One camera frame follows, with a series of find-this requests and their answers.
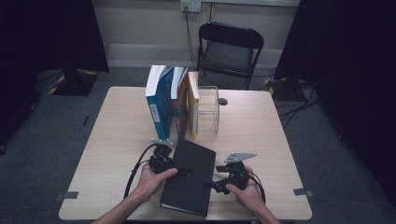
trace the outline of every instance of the gray carpet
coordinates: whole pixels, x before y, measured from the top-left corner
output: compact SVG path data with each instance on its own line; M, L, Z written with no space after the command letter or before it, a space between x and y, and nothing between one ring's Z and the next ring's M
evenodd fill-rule
M262 90L269 69L257 69L251 90ZM57 71L47 71L39 79ZM88 96L50 95L50 77L37 83L41 96L0 156L0 223L69 223L58 217L93 124L112 86L145 86L149 68L110 68ZM208 74L200 85L243 89L243 80ZM304 87L309 95L311 87ZM279 114L303 103L276 102ZM282 117L285 124L289 118ZM336 123L320 104L298 112L285 133L309 198L313 217L295 223L396 223L396 212L364 163L338 138ZM90 223L77 221L70 223Z

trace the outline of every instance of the book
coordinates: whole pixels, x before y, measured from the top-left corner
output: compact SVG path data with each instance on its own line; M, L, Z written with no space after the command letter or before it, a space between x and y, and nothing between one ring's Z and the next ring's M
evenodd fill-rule
M178 138L184 138L187 131L189 110L187 108L187 68L175 67L171 99L174 109Z
M160 140L169 139L173 119L171 87L174 67L152 65L146 84L148 108Z
M160 198L161 207L206 217L216 152L186 139L179 139L173 163L179 168L167 178Z
M189 104L189 126L191 138L195 139L198 133L198 107L199 107L199 93L198 93L198 72L188 73L188 104Z

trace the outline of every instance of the wooden table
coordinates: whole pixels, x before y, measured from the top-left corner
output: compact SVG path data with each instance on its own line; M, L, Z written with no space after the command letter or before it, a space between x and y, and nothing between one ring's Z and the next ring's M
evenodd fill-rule
M267 206L281 220L306 220L312 212L302 189L288 141L280 124L271 95L266 91L219 91L228 100L220 107L219 133L198 133L195 143L217 152L216 164L233 152L256 153L244 161L260 178ZM106 96L90 139L82 154L68 191L76 199L64 199L59 216L65 220L93 220L106 213L123 198L125 186L138 158L158 137L153 125L145 88L113 87ZM177 140L172 127L171 140ZM228 174L214 171L213 180ZM131 189L139 179L134 178ZM161 208L161 192L153 195L128 218L130 220L257 220L232 194L212 189L207 217L198 217Z

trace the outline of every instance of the hand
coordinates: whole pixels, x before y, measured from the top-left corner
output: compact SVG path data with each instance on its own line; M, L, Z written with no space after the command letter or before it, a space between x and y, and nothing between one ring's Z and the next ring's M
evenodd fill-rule
M245 169L247 169L248 172L253 173L253 170L250 167L245 166ZM225 188L235 195L238 203L244 205L253 213L259 207L264 205L258 186L252 179L249 179L247 182L245 190L241 190L233 184L227 184Z
M142 167L142 173L140 175L140 179L136 186L136 189L134 189L131 194L140 193L143 199L142 203L146 203L151 198L151 195L153 195L161 188L163 181L166 178L175 175L176 173L177 169L172 168L160 174L155 174L151 171L149 164L146 163Z

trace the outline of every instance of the person's left hand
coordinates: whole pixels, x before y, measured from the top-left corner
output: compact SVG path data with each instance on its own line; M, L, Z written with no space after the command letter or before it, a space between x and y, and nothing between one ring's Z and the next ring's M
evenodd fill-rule
M134 189L134 192L141 193L143 196L143 203L146 203L151 198L151 195L161 188L163 181L176 173L177 169L172 168L160 174L155 174L151 171L149 164L146 163L142 167L139 183L137 184L136 189Z

